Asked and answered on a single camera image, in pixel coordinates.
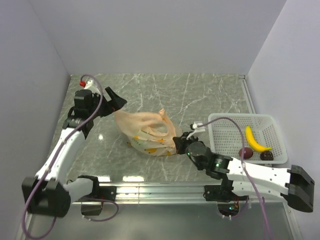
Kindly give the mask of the orange translucent plastic bag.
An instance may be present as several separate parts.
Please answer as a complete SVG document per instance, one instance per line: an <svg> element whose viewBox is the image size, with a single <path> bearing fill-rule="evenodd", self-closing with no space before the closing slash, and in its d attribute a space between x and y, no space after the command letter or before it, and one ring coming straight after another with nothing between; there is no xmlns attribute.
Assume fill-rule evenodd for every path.
<svg viewBox="0 0 320 240"><path fill-rule="evenodd" d="M129 113L118 110L115 122L128 138L128 144L141 153L161 157L176 154L174 137L182 135L181 128L174 124L166 111Z"/></svg>

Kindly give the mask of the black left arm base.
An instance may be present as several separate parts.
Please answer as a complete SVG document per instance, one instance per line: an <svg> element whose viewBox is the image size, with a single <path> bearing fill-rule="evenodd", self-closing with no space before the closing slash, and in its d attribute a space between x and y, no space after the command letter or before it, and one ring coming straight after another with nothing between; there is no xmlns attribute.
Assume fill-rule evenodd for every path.
<svg viewBox="0 0 320 240"><path fill-rule="evenodd" d="M119 212L116 194L116 186L100 186L97 195L85 195L74 204L80 206L81 215L87 220L93 222L110 220Z"/></svg>

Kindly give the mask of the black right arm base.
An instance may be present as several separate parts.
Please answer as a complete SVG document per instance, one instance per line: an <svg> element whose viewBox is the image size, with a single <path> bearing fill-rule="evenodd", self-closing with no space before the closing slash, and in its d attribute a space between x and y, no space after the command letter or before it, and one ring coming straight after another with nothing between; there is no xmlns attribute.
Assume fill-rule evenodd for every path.
<svg viewBox="0 0 320 240"><path fill-rule="evenodd" d="M239 196L233 192L234 188L227 185L205 185L203 197L207 202L216 202L221 217L232 220L239 216L247 207L249 196Z"/></svg>

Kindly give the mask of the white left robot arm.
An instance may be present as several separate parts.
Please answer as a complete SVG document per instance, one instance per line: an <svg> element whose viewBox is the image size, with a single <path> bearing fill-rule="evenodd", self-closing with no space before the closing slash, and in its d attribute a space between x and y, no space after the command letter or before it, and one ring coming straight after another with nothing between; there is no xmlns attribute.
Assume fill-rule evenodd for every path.
<svg viewBox="0 0 320 240"><path fill-rule="evenodd" d="M107 117L125 106L127 100L110 87L102 91L84 88L76 91L74 105L63 123L60 138L51 155L35 174L22 182L25 213L63 218L73 202L82 198L95 201L101 197L98 177L80 175L70 184L62 184L75 160L75 154L87 139L94 119Z"/></svg>

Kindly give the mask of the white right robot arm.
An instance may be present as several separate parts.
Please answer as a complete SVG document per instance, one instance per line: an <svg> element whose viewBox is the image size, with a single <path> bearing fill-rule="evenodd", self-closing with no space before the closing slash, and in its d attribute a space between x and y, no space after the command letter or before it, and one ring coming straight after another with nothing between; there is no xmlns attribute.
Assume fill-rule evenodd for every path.
<svg viewBox="0 0 320 240"><path fill-rule="evenodd" d="M204 171L220 184L204 186L206 201L229 203L249 197L284 199L294 210L311 213L314 210L315 181L300 166L268 167L214 153L196 137L185 132L174 137L176 152L187 155L199 171Z"/></svg>

